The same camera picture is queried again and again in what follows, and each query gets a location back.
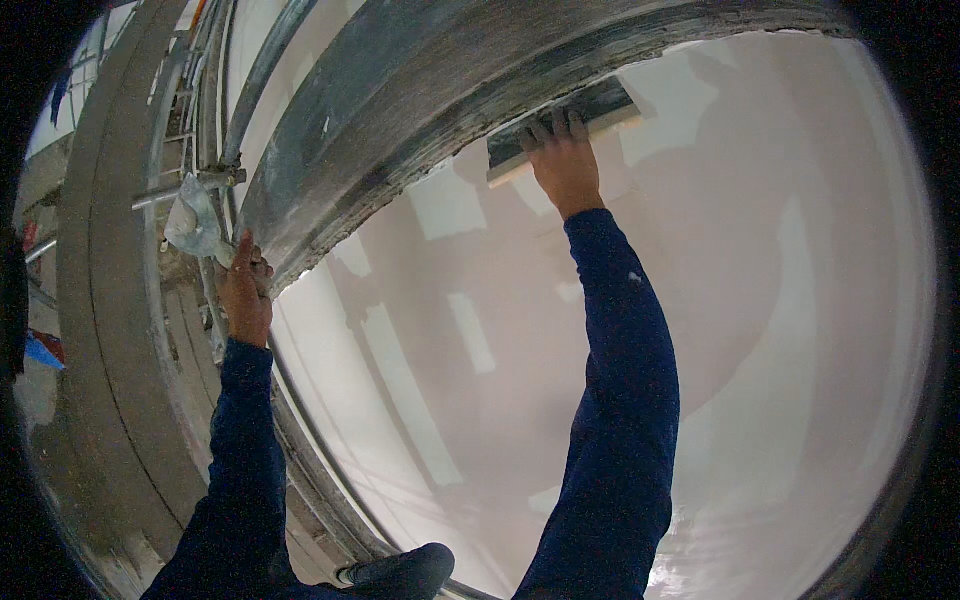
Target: left hand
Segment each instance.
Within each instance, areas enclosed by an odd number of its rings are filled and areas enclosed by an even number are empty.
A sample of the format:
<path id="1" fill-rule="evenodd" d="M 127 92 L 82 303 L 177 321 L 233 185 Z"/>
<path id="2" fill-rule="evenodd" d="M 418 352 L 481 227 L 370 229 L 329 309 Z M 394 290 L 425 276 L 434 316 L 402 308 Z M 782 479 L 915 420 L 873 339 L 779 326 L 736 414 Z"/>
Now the left hand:
<path id="1" fill-rule="evenodd" d="M 253 244 L 249 229 L 240 238 L 229 272 L 219 264 L 216 271 L 217 293 L 230 321 L 229 336 L 237 342 L 266 348 L 274 319 L 270 300 L 270 277 L 274 276 L 274 268 Z"/>

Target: right hand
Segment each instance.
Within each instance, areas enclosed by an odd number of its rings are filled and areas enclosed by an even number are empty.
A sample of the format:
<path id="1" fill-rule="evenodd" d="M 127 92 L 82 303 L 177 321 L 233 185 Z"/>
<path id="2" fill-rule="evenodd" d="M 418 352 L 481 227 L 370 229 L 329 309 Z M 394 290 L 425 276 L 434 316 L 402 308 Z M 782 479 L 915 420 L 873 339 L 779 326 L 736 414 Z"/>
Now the right hand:
<path id="1" fill-rule="evenodd" d="M 540 187 L 565 221 L 585 210 L 604 208 L 597 159 L 580 115 L 571 112 L 567 123 L 564 110 L 554 108 L 553 131 L 550 134 L 534 121 L 530 131 L 520 133 Z"/>
<path id="2" fill-rule="evenodd" d="M 267 282 L 274 276 L 274 268 L 253 244 L 249 229 L 240 238 L 229 272 L 219 264 L 216 271 L 217 293 L 230 321 L 229 336 L 237 342 L 266 348 L 274 319 Z"/>

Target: navy blue sleeve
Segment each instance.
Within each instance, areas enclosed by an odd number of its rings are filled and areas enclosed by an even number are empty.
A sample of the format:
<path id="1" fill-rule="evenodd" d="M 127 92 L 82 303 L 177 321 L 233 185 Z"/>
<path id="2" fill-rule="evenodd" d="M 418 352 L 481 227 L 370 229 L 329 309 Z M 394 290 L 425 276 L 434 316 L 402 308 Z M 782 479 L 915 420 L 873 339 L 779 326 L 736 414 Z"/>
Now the navy blue sleeve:
<path id="1" fill-rule="evenodd" d="M 560 501 L 515 598 L 640 598 L 670 525 L 680 384 L 670 332 L 608 210 L 564 226 L 584 285 L 587 390 Z"/>
<path id="2" fill-rule="evenodd" d="M 228 340 L 210 425 L 210 486 L 143 598 L 229 597 L 267 581 L 286 543 L 286 466 L 274 434 L 269 350 Z"/>

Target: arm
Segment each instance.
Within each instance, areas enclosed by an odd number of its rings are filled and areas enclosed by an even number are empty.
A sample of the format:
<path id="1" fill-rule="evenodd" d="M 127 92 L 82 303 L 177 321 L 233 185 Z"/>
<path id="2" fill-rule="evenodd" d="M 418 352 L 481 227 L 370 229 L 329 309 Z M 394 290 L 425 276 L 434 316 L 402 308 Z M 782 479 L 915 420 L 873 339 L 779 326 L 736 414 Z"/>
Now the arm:
<path id="1" fill-rule="evenodd" d="M 584 284 L 587 390 L 560 500 L 516 598 L 638 598 L 670 523 L 680 386 L 657 297 L 603 208 L 586 130 L 562 120 L 525 147 Z"/>
<path id="2" fill-rule="evenodd" d="M 266 349 L 273 311 L 266 290 L 253 278 L 271 276 L 273 269 L 254 253 L 259 251 L 245 234 L 229 275 L 218 274 L 230 338 L 210 425 L 207 496 L 197 503 L 176 555 L 144 598 L 239 593 L 266 578 L 285 543 L 286 466 L 274 435 L 274 357 Z"/>

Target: long sleeve shirt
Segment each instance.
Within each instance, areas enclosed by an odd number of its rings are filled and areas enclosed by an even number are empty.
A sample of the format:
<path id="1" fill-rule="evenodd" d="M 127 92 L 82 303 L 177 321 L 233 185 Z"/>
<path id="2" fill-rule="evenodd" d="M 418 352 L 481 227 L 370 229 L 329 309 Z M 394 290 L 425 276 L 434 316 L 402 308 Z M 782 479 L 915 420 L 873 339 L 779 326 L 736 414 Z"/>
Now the long sleeve shirt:
<path id="1" fill-rule="evenodd" d="M 610 212 L 583 212 L 564 227 L 586 298 L 587 389 L 560 501 L 515 598 L 640 598 L 671 517 L 676 360 L 653 288 Z M 289 581 L 272 364 L 268 350 L 228 341 L 209 492 L 145 600 L 356 597 Z M 286 562 L 284 584 L 272 571 L 277 557 Z"/>

